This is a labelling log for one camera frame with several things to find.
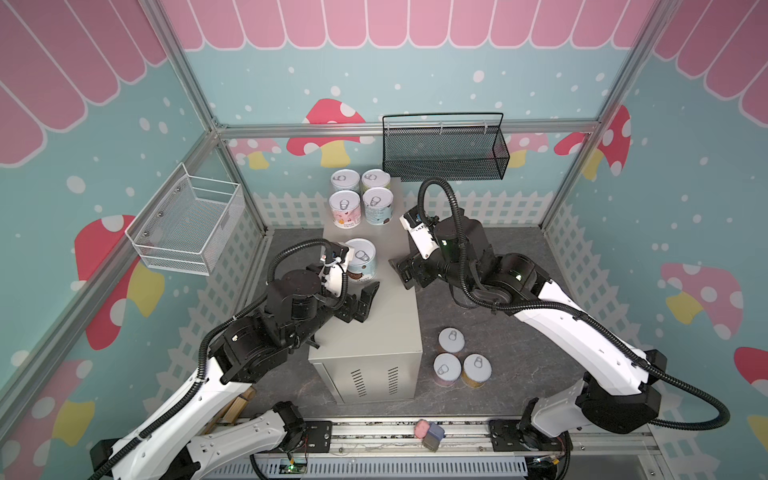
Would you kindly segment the green label can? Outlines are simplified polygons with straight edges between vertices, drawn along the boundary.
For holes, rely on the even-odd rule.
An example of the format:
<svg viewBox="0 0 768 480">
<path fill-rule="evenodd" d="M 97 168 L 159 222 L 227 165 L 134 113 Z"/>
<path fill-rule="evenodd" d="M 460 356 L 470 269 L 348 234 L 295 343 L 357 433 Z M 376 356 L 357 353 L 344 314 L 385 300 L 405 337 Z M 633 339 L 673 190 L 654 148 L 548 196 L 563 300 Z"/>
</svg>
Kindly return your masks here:
<svg viewBox="0 0 768 480">
<path fill-rule="evenodd" d="M 366 192 L 372 188 L 390 188 L 391 176 L 382 169 L 369 169 L 361 175 L 361 189 Z"/>
</svg>

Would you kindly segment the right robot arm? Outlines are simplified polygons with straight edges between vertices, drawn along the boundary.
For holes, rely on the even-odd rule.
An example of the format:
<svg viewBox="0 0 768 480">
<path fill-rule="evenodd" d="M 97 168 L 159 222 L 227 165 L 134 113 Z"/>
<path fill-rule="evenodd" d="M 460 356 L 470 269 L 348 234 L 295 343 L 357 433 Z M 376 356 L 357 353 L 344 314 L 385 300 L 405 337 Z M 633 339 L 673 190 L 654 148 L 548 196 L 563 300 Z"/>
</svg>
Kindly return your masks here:
<svg viewBox="0 0 768 480">
<path fill-rule="evenodd" d="M 537 451 L 555 442 L 569 451 L 571 430 L 590 425 L 627 434 L 646 425 L 709 431 L 730 421 L 722 401 L 668 374 L 661 352 L 640 350 L 616 336 L 532 259 L 496 254 L 481 223 L 465 215 L 447 180 L 423 181 L 415 207 L 402 216 L 401 224 L 415 246 L 413 253 L 391 263 L 405 288 L 443 281 L 471 305 L 534 328 L 584 368 L 573 386 L 528 402 L 515 427 L 516 440 L 525 448 Z M 695 422 L 660 418 L 657 382 L 707 403 L 716 416 Z"/>
</svg>

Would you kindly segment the pink label can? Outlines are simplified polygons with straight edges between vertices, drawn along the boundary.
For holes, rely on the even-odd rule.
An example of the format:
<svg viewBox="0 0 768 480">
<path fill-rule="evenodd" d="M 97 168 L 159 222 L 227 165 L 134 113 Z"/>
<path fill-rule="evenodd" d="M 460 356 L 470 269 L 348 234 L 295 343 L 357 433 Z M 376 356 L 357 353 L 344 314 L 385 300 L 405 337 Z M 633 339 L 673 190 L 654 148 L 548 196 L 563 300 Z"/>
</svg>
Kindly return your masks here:
<svg viewBox="0 0 768 480">
<path fill-rule="evenodd" d="M 433 380 L 442 387 L 450 387 L 459 380 L 462 374 L 462 364 L 457 356 L 451 353 L 440 353 L 433 361 Z"/>
<path fill-rule="evenodd" d="M 447 327 L 438 334 L 438 350 L 440 353 L 460 356 L 465 346 L 465 335 L 457 328 Z"/>
<path fill-rule="evenodd" d="M 333 223 L 341 229 L 357 227 L 362 220 L 361 200 L 357 192 L 340 190 L 329 198 Z"/>
</svg>

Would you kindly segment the teal label can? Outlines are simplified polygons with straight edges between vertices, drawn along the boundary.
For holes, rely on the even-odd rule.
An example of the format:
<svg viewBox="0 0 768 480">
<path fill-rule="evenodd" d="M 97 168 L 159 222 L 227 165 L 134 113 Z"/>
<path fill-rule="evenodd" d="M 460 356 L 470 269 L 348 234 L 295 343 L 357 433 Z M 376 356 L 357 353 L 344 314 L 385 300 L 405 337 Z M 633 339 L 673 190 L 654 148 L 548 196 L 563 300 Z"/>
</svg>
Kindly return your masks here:
<svg viewBox="0 0 768 480">
<path fill-rule="evenodd" d="M 357 282 L 372 280 L 377 267 L 375 245 L 364 238 L 353 238 L 347 240 L 345 244 L 352 253 L 352 257 L 348 261 L 348 277 Z"/>
<path fill-rule="evenodd" d="M 360 174 L 352 169 L 339 169 L 331 175 L 331 186 L 334 192 L 349 190 L 360 192 Z"/>
</svg>

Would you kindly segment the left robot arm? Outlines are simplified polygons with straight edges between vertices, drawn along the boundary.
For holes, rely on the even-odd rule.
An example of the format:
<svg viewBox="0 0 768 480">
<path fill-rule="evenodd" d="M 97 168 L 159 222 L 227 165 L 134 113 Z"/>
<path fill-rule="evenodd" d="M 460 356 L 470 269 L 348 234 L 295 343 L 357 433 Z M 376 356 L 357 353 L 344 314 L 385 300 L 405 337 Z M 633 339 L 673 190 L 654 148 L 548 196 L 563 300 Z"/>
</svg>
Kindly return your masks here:
<svg viewBox="0 0 768 480">
<path fill-rule="evenodd" d="M 132 433 L 90 452 L 92 478 L 201 479 L 244 456 L 303 446 L 298 408 L 278 402 L 250 421 L 204 433 L 231 401 L 284 364 L 332 318 L 366 319 L 376 289 L 349 290 L 355 250 L 324 238 L 300 242 L 270 263 L 266 290 L 203 337 L 193 374 Z"/>
</svg>

